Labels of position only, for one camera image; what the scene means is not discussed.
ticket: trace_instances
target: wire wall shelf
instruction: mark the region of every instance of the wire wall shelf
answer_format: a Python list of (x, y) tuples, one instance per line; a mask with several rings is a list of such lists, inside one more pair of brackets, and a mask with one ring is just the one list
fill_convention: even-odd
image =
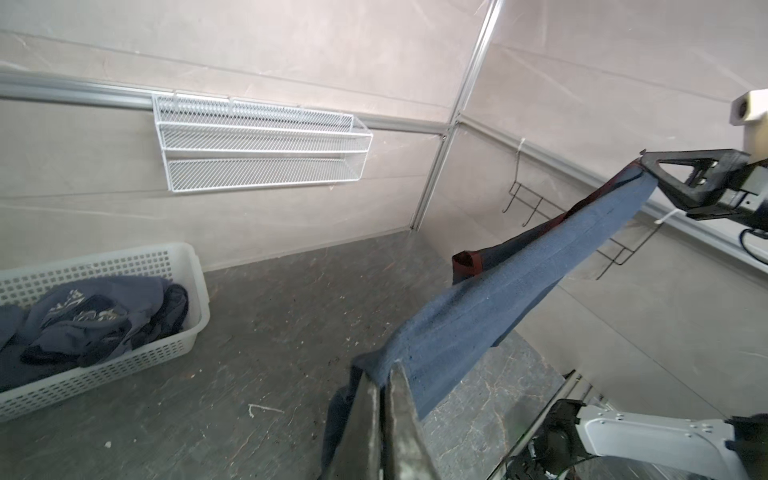
[(352, 114), (188, 94), (152, 104), (178, 193), (359, 180), (373, 139)]

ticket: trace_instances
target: white wire basket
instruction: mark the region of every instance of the white wire basket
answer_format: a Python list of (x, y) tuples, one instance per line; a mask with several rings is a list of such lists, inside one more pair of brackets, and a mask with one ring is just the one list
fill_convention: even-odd
[(184, 320), (184, 330), (109, 362), (68, 370), (0, 392), (0, 422), (167, 362), (192, 350), (197, 334), (208, 324), (210, 311), (200, 261), (187, 243), (164, 243), (3, 270), (0, 271), (0, 305), (15, 303), (29, 308), (43, 293), (62, 283), (113, 275), (163, 276), (187, 289), (189, 312)]
[(189, 94), (153, 96), (168, 189), (359, 180), (373, 134), (355, 115)]

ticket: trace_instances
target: dark fabric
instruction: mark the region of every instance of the dark fabric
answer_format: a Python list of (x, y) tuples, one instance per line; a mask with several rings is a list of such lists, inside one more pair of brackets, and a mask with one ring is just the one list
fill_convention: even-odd
[(24, 311), (18, 306), (0, 306), (0, 349), (13, 338), (23, 321)]
[(29, 365), (21, 361), (24, 345), (6, 345), (0, 350), (0, 392), (66, 372), (78, 366), (74, 361)]
[(0, 391), (91, 366), (182, 330), (187, 291), (160, 277), (111, 276), (51, 289), (25, 319), (0, 306)]
[(181, 331), (189, 311), (189, 297), (181, 285), (174, 284), (165, 290), (163, 306), (152, 316), (149, 323), (131, 337), (131, 346), (142, 345), (175, 335)]
[(632, 163), (566, 214), (496, 247), (454, 257), (455, 285), (403, 323), (384, 347), (353, 360), (349, 385), (328, 408), (323, 469), (341, 439), (363, 372), (383, 388), (400, 360), (423, 419), (490, 346), (639, 211), (656, 185)]
[(57, 286), (30, 310), (21, 336), (37, 333), (23, 361), (55, 354), (93, 365), (131, 351), (131, 337), (163, 305), (168, 281), (159, 276), (109, 276)]

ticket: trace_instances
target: black cable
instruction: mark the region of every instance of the black cable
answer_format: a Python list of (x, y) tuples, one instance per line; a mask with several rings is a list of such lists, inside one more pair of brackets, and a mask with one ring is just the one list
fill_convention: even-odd
[(739, 233), (739, 243), (741, 243), (741, 248), (743, 248), (744, 251), (747, 252), (750, 257), (752, 257), (753, 259), (755, 259), (758, 262), (762, 263), (763, 265), (768, 265), (768, 261), (763, 260), (762, 258), (759, 258), (754, 253), (750, 252), (750, 249), (746, 248), (746, 244), (744, 243), (744, 237), (746, 237), (746, 235), (748, 233), (751, 233), (752, 235), (754, 235), (755, 234), (755, 230), (757, 230), (757, 229), (756, 228), (745, 228), (744, 230), (741, 230), (741, 233)]

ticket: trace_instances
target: gray floor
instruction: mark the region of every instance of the gray floor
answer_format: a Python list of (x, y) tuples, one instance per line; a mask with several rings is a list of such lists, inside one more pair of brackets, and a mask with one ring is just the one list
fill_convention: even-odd
[[(210, 272), (191, 353), (0, 425), (2, 477), (315, 479), (349, 361), (449, 278), (414, 233)], [(561, 383), (515, 334), (490, 350), (424, 421), (443, 478), (484, 480)]]
[(626, 458), (599, 457), (576, 465), (584, 480), (707, 480), (695, 473)]

